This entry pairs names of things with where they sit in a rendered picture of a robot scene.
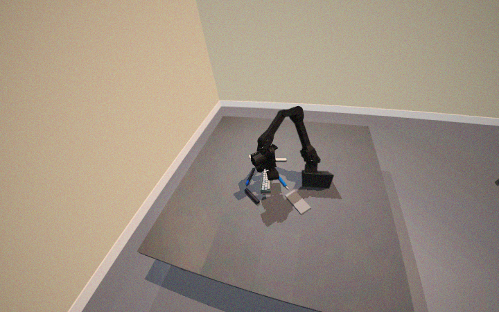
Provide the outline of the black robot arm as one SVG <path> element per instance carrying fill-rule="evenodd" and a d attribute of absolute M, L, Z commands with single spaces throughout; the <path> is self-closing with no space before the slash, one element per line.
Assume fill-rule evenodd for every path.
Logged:
<path fill-rule="evenodd" d="M 271 161 L 275 158 L 275 150 L 278 149 L 278 147 L 272 144 L 274 134 L 286 116 L 289 116 L 295 124 L 297 134 L 301 142 L 302 148 L 299 152 L 301 153 L 301 157 L 303 157 L 304 162 L 306 162 L 304 171 L 306 173 L 318 173 L 317 164 L 321 162 L 321 159 L 317 155 L 314 147 L 310 144 L 303 122 L 304 111 L 300 106 L 278 112 L 269 128 L 258 138 L 257 152 L 250 155 L 251 162 L 259 173 L 263 172 L 264 169 L 268 170 L 268 166 L 265 161 Z"/>

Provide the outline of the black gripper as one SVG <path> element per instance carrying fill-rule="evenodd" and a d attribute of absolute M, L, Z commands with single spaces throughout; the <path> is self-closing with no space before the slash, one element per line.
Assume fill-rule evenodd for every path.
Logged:
<path fill-rule="evenodd" d="M 275 167 L 277 167 L 276 159 L 274 158 L 271 161 L 266 160 L 265 163 L 267 164 L 268 170 L 269 170 L 269 171 L 266 171 L 268 180 L 269 181 L 270 180 L 278 180 L 279 179 L 279 172 L 275 168 Z"/>

